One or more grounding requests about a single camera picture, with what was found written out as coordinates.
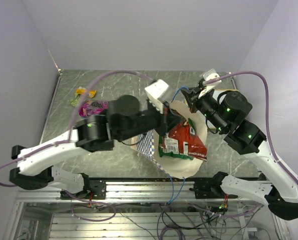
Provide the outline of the dark green snack bag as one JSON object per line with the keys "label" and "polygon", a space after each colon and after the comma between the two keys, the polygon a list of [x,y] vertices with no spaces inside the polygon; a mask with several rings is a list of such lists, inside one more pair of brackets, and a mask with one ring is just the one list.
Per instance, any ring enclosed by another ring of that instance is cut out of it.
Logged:
{"label": "dark green snack bag", "polygon": [[193,160],[189,154],[189,144],[193,142],[195,136],[195,124],[189,118],[184,123],[178,124],[165,137],[159,137],[159,156]]}

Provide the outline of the checkered paper bag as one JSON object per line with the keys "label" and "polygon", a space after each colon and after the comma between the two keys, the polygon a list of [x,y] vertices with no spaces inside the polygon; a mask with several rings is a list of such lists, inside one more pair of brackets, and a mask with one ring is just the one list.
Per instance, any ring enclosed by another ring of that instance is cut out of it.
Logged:
{"label": "checkered paper bag", "polygon": [[[198,113],[191,113],[186,103],[178,101],[175,98],[172,99],[171,107],[183,115],[186,120],[189,118],[193,120],[197,127],[198,136],[205,145],[207,126],[201,116]],[[153,130],[148,132],[144,138],[142,138],[142,135],[133,137],[131,138],[131,143],[133,144],[131,149],[150,160],[157,168],[168,174],[170,178],[174,177],[185,180],[192,177],[198,172],[203,162],[207,160],[199,160],[196,158],[193,160],[179,159],[169,156],[160,157],[158,150],[159,137],[160,136]]]}

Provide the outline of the red snack packet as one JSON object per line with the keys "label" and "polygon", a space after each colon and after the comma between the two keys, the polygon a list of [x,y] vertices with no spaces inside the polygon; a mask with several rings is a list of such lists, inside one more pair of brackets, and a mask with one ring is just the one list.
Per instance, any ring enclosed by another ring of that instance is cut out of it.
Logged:
{"label": "red snack packet", "polygon": [[177,124],[165,137],[159,137],[159,155],[183,160],[207,159],[207,148],[192,119]]}

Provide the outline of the magenta snack packet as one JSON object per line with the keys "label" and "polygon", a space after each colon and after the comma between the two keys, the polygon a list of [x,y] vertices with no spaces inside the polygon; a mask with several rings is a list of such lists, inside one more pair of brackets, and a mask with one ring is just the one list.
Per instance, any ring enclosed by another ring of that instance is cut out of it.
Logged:
{"label": "magenta snack packet", "polygon": [[98,115],[108,108],[109,102],[106,100],[88,100],[79,108],[79,115],[87,118],[92,115]]}

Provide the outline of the yellow snack bar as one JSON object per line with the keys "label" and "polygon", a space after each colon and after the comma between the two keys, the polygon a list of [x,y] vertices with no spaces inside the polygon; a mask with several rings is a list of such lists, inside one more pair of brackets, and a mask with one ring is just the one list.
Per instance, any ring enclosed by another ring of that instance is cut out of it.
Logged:
{"label": "yellow snack bar", "polygon": [[76,89],[75,94],[76,95],[86,95],[88,98],[94,98],[96,95],[97,91],[96,90],[87,90],[84,87],[79,87]]}

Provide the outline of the green snack packet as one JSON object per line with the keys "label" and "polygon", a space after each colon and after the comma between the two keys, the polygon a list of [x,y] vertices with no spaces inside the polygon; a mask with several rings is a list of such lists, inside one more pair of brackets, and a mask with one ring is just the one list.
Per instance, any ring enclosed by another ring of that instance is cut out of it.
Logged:
{"label": "green snack packet", "polygon": [[69,104],[72,105],[72,106],[74,106],[74,107],[77,107],[79,105],[79,102],[80,102],[80,98],[79,97],[77,97],[75,99],[69,100]]}

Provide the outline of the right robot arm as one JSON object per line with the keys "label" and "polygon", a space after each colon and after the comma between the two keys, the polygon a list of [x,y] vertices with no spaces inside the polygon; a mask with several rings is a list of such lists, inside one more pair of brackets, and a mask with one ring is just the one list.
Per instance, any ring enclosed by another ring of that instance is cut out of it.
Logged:
{"label": "right robot arm", "polygon": [[181,90],[192,113],[201,112],[224,135],[224,141],[251,161],[269,180],[269,183],[236,178],[225,172],[212,177],[210,194],[220,198],[224,194],[253,200],[283,220],[298,219],[298,176],[290,168],[281,166],[269,148],[269,138],[255,124],[246,120],[252,105],[238,91],[227,90],[213,97],[214,91],[199,96],[197,87]]}

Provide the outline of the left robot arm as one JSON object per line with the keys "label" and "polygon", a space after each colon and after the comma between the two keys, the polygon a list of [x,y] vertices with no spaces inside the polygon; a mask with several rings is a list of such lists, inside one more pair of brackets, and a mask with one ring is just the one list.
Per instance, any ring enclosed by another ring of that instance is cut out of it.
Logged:
{"label": "left robot arm", "polygon": [[13,147],[20,162],[10,170],[9,180],[24,190],[52,186],[84,199],[92,189],[89,177],[62,171],[55,166],[57,163],[86,153],[111,151],[114,141],[145,136],[151,130],[164,136],[183,121],[184,117],[167,102],[160,107],[148,102],[147,109],[141,111],[137,98],[123,95],[110,101],[101,114],[77,122],[73,130],[50,141],[33,148]]}

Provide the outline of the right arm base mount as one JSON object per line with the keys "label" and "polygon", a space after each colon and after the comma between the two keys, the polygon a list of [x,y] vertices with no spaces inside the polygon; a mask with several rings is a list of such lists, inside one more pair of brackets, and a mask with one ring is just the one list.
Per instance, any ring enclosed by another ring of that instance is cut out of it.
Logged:
{"label": "right arm base mount", "polygon": [[189,190],[194,193],[196,199],[223,199],[225,197],[220,185],[210,180],[195,181]]}

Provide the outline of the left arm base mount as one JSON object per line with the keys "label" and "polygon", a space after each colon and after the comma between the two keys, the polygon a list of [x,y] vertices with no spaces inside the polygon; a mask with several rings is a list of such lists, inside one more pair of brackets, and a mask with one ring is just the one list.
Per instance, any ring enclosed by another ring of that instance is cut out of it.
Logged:
{"label": "left arm base mount", "polygon": [[82,191],[72,195],[84,200],[104,200],[106,198],[106,187],[104,180],[91,178]]}

